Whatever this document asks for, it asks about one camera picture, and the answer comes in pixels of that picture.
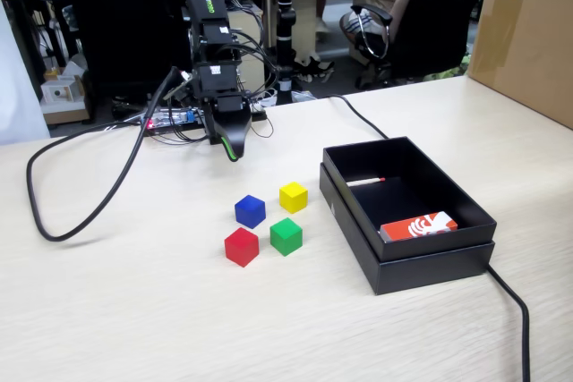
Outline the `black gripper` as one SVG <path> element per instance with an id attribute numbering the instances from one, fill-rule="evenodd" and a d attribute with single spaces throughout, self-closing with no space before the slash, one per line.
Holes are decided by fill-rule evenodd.
<path id="1" fill-rule="evenodd" d="M 235 64 L 200 64 L 192 72 L 193 95 L 211 130 L 220 140 L 231 162 L 244 156 L 250 129 L 250 109 L 244 108 L 244 93 L 238 86 Z"/>

